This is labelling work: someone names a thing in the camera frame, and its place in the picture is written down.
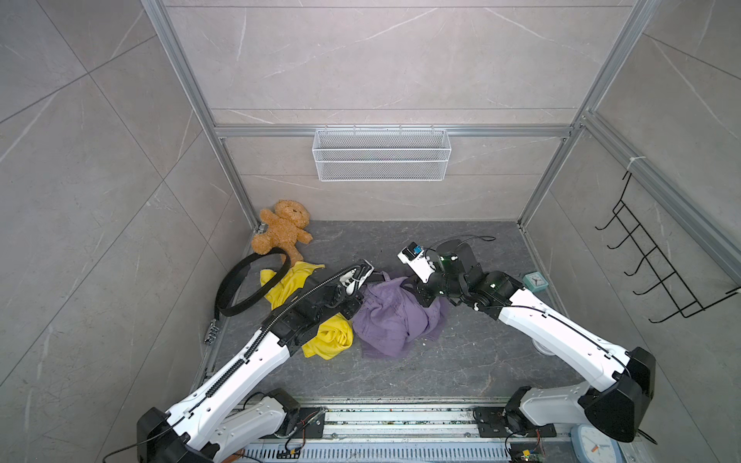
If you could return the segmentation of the yellow trousers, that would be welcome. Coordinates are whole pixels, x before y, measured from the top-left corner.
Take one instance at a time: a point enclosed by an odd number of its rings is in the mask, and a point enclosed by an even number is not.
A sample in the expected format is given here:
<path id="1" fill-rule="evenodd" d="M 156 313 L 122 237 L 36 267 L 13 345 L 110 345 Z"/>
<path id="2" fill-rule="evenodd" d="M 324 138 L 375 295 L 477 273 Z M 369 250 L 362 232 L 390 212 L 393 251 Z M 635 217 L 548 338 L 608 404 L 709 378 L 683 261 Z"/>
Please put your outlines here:
<path id="1" fill-rule="evenodd" d="M 350 320 L 342 316 L 323 319 L 326 289 L 341 285 L 334 280 L 315 287 L 332 275 L 323 264 L 297 262 L 283 279 L 266 293 L 273 314 L 262 327 L 275 335 L 290 353 L 302 350 L 305 357 L 331 360 L 353 344 Z"/>

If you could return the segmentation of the purple trousers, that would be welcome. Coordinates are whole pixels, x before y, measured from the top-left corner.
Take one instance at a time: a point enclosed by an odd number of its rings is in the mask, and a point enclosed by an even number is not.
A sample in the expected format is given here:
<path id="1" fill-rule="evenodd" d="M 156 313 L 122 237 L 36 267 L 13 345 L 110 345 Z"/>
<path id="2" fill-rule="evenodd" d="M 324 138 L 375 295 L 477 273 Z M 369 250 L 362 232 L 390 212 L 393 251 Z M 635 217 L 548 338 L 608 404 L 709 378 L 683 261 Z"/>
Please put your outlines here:
<path id="1" fill-rule="evenodd" d="M 438 298 L 422 307 L 405 280 L 364 287 L 364 302 L 351 325 L 365 359 L 403 358 L 416 339 L 435 341 L 442 333 L 452 305 Z"/>

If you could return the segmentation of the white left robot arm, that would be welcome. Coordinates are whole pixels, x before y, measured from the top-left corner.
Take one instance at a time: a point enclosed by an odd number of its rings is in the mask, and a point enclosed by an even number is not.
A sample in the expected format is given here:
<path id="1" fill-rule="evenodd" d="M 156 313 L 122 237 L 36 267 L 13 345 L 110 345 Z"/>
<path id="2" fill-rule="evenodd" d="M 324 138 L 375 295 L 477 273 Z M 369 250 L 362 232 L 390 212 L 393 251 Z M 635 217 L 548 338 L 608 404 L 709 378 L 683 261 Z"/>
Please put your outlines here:
<path id="1" fill-rule="evenodd" d="M 259 383 L 318 335 L 332 316 L 350 318 L 362 305 L 362 278 L 350 274 L 307 284 L 273 310 L 250 341 L 195 392 L 137 422 L 140 462 L 222 462 L 284 428 L 299 404 L 285 391 L 239 409 Z"/>

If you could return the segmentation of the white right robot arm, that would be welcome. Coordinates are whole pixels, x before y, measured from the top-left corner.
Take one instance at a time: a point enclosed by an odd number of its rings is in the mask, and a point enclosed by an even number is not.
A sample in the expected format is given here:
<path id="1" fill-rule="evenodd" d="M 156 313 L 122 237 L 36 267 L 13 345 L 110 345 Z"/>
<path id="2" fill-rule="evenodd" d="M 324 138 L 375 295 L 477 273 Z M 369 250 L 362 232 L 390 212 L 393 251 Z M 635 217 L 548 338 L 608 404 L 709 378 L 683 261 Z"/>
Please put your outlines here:
<path id="1" fill-rule="evenodd" d="M 527 335 L 578 372 L 582 382 L 561 388 L 519 388 L 502 412 L 509 432 L 526 435 L 550 424 L 590 424 L 630 443 L 654 398 L 656 360 L 590 332 L 542 302 L 502 271 L 485 272 L 471 247 L 450 239 L 433 248 L 409 243 L 398 254 L 408 265 L 412 292 L 428 307 L 442 298 L 465 305 Z"/>

